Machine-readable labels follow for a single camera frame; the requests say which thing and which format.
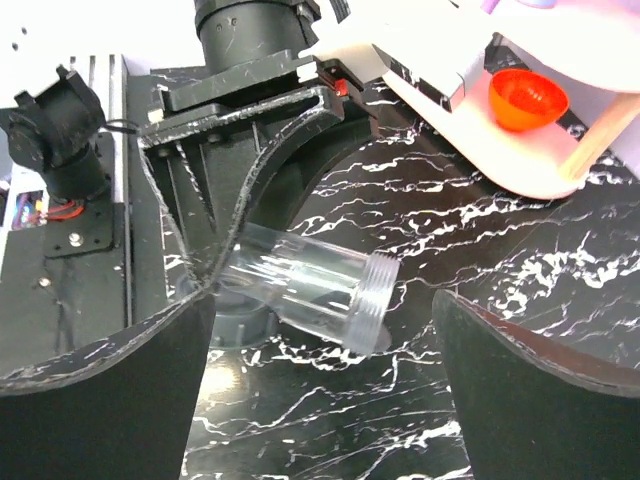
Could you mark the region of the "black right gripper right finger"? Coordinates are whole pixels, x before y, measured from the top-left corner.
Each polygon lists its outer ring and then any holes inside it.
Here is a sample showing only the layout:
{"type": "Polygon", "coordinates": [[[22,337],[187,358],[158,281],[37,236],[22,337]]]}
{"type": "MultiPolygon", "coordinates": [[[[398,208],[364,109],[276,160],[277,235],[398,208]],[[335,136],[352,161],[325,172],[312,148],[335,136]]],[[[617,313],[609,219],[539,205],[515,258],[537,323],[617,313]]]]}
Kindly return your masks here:
{"type": "Polygon", "coordinates": [[[638,370],[448,290],[432,319],[475,478],[638,478],[638,370]]]}

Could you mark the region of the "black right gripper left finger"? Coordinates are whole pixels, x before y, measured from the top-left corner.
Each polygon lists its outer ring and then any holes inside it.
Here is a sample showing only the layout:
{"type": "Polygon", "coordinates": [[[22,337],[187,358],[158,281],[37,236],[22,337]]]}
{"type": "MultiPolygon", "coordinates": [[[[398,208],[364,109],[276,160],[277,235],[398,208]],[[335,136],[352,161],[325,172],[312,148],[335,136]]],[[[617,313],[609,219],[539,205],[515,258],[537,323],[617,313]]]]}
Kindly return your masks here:
{"type": "Polygon", "coordinates": [[[2,377],[2,478],[178,478],[214,317],[194,294],[2,377]]]}

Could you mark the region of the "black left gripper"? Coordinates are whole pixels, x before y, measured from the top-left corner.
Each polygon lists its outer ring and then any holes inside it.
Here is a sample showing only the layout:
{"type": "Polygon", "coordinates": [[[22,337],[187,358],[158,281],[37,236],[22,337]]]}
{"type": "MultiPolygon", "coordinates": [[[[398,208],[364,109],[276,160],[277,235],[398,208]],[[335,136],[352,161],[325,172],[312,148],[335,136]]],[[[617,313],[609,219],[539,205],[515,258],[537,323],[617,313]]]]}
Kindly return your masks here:
{"type": "Polygon", "coordinates": [[[247,217],[298,149],[317,139],[341,148],[370,140],[362,90],[335,56],[296,58],[283,50],[159,93],[162,118],[142,129],[139,150],[196,285],[218,279],[247,217]],[[230,160],[212,156],[213,215],[199,144],[257,123],[275,129],[265,146],[230,160]]]}

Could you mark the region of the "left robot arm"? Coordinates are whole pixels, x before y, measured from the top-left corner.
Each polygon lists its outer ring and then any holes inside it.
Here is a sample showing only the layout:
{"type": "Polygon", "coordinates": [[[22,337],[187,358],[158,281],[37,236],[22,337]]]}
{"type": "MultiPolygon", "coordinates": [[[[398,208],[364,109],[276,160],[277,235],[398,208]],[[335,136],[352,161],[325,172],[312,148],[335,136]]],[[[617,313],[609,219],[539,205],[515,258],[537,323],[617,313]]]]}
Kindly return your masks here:
{"type": "Polygon", "coordinates": [[[56,70],[39,94],[20,92],[1,113],[11,157],[41,174],[53,204],[40,214],[55,256],[82,221],[103,227],[116,178],[101,144],[108,131],[135,138],[194,282],[212,287],[246,224],[280,230],[321,177],[377,135],[363,84],[345,61],[310,53],[313,1],[199,1],[202,66],[149,73],[146,122],[108,120],[74,69],[56,70]]]}

